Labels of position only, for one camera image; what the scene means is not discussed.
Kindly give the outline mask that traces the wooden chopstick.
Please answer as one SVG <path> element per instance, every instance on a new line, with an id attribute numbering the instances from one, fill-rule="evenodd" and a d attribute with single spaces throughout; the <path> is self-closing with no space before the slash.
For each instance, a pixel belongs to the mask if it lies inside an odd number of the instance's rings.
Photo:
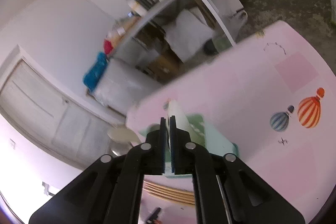
<path id="1" fill-rule="evenodd" d="M 166 192 L 171 191 L 171 192 L 176 192 L 176 193 L 179 193 L 179 194 L 184 194 L 184 195 L 189 195 L 189 196 L 192 196 L 194 194 L 194 192 L 190 192 L 190 191 L 187 191 L 187 190 L 181 190 L 181 189 L 177 189 L 177 188 L 172 188 L 172 187 L 169 187 L 169 186 L 164 186 L 164 185 L 156 184 L 154 182 L 149 182 L 149 181 L 145 181 L 144 185 L 149 186 L 151 188 L 164 190 Z"/>
<path id="2" fill-rule="evenodd" d="M 159 192 L 148 188 L 143 188 L 143 190 L 147 192 L 149 195 L 160 198 L 165 201 L 171 201 L 185 205 L 195 205 L 195 197 L 193 195 L 180 194 L 175 192 Z"/>

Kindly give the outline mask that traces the large wrapped white bundle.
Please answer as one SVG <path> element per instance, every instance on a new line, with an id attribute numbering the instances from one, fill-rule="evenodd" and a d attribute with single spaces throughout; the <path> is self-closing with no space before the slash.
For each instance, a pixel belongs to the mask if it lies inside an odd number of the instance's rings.
<path id="1" fill-rule="evenodd" d="M 143 98 L 161 88 L 161 84 L 119 59 L 110 59 L 93 91 L 100 104 L 126 115 Z"/>

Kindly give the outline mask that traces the pink balloon tablecloth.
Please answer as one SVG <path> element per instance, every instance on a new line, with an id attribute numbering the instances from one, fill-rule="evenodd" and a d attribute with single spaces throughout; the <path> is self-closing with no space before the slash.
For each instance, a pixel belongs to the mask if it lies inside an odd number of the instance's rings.
<path id="1" fill-rule="evenodd" d="M 288 23 L 278 21 L 129 109 L 135 132 L 166 104 L 201 114 L 241 159 L 310 222 L 335 187 L 335 75 Z"/>

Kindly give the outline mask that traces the steel spoon front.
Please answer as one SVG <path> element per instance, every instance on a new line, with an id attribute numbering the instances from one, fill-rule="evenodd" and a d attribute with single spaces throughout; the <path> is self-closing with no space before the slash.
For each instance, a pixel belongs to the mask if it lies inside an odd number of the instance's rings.
<path id="1" fill-rule="evenodd" d="M 110 149 L 116 156 L 126 155 L 133 146 L 130 143 L 112 143 Z"/>

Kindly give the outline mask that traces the blue plastic bag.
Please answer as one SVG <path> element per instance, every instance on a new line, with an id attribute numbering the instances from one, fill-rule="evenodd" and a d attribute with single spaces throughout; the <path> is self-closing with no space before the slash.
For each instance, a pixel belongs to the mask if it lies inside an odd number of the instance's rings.
<path id="1" fill-rule="evenodd" d="M 108 59 L 104 52 L 99 52 L 95 63 L 86 72 L 83 77 L 83 84 L 87 87 L 89 92 L 93 92 L 100 81 L 108 66 Z"/>

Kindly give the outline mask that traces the white side table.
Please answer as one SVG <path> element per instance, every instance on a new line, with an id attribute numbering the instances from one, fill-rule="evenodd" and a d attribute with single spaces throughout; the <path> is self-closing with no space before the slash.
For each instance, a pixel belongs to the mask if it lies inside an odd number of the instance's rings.
<path id="1" fill-rule="evenodd" d="M 163 26 L 176 20 L 182 10 L 193 7 L 200 9 L 207 26 L 218 26 L 219 35 L 224 37 L 224 41 L 229 47 L 234 47 L 236 42 L 233 18 L 236 12 L 231 10 L 231 1 L 233 0 L 222 0 L 216 5 L 215 0 L 162 0 L 128 29 L 121 38 L 119 45 L 108 55 L 108 58 L 114 57 L 136 66 L 136 50 L 149 50 L 149 47 L 138 39 L 137 35 L 148 25 L 164 33 Z"/>

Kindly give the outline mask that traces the white bottle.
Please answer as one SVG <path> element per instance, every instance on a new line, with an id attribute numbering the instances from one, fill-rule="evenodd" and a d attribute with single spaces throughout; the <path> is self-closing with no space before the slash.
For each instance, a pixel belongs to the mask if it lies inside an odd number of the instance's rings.
<path id="1" fill-rule="evenodd" d="M 126 0 L 128 6 L 133 12 L 139 16 L 145 16 L 147 14 L 147 9 L 145 9 L 139 2 L 136 0 Z"/>

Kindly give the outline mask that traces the mint green utensil holder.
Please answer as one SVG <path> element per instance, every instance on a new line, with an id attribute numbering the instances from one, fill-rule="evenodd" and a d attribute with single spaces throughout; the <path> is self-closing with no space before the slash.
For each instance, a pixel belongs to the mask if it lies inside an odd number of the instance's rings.
<path id="1" fill-rule="evenodd" d="M 211 123 L 207 122 L 201 114 L 187 115 L 187 119 L 193 128 L 193 132 L 189 133 L 191 141 L 205 147 L 210 153 L 223 156 L 232 153 L 239 156 L 239 148 L 235 143 L 229 141 L 222 133 L 220 133 Z M 151 124 L 148 128 L 139 131 L 139 134 L 146 136 L 148 133 L 159 128 L 158 124 Z M 166 149 L 165 155 L 165 173 L 167 178 L 191 177 L 190 174 L 175 175 L 171 171 L 171 155 L 169 148 Z"/>

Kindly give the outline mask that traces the white door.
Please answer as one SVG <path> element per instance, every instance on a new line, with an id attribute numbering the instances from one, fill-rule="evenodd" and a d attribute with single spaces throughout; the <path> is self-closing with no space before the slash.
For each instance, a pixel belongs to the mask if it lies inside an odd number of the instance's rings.
<path id="1" fill-rule="evenodd" d="M 78 169 L 111 152 L 108 131 L 125 123 L 74 101 L 43 77 L 16 45 L 1 63 L 1 114 L 38 148 Z"/>

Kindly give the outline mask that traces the white pillow under table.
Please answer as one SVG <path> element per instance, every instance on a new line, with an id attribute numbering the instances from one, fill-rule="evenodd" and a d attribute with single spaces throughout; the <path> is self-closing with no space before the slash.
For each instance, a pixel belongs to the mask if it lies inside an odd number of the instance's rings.
<path id="1" fill-rule="evenodd" d="M 162 28 L 171 50 L 183 63 L 191 59 L 216 34 L 215 30 L 207 25 L 198 7 L 183 9 L 175 20 Z"/>

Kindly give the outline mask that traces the red bag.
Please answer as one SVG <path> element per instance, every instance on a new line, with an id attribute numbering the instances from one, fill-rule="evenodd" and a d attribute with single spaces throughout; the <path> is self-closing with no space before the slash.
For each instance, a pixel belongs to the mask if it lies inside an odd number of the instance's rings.
<path id="1" fill-rule="evenodd" d="M 110 40 L 105 39 L 103 44 L 104 53 L 108 56 L 114 49 Z"/>

